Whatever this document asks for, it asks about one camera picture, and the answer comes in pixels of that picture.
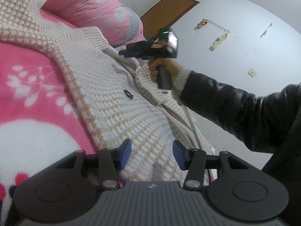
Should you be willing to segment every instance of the finger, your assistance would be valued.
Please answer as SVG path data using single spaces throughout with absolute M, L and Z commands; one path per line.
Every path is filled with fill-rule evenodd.
M 156 82 L 157 81 L 157 76 L 152 76 L 151 79 L 152 79 L 153 82 Z
M 149 66 L 149 69 L 155 69 L 159 65 L 163 65 L 163 59 L 162 58 L 156 59 L 153 63 L 151 63 L 150 66 Z
M 158 73 L 159 73 L 159 71 L 157 71 L 157 70 L 151 71 L 150 76 L 157 76 Z

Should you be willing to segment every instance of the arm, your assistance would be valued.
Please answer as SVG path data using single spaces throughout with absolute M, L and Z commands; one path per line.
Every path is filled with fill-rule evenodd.
M 186 83 L 181 91 L 183 81 Z M 300 85 L 289 85 L 280 93 L 257 98 L 203 74 L 185 70 L 180 71 L 174 85 L 174 92 L 187 107 L 257 152 L 275 152 L 301 105 Z

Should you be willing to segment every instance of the black leather jacket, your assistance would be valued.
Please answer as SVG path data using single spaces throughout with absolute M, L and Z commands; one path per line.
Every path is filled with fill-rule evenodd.
M 192 71 L 180 99 L 249 150 L 273 153 L 262 171 L 289 191 L 290 202 L 282 218 L 301 225 L 301 85 L 288 85 L 279 93 L 257 98 Z

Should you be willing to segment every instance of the red dot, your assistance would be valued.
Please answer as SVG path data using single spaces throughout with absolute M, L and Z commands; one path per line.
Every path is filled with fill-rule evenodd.
M 5 188 L 4 186 L 0 183 L 0 200 L 3 200 L 6 196 Z
M 18 173 L 15 177 L 15 183 L 18 186 L 28 178 L 29 177 L 26 173 Z

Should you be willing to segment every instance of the wall switch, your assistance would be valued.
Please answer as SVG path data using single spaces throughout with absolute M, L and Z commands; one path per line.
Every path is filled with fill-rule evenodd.
M 248 74 L 250 75 L 250 76 L 252 76 L 252 77 L 254 77 L 255 75 L 256 75 L 256 71 L 255 70 L 253 70 L 253 69 L 250 69 L 250 71 L 248 72 Z

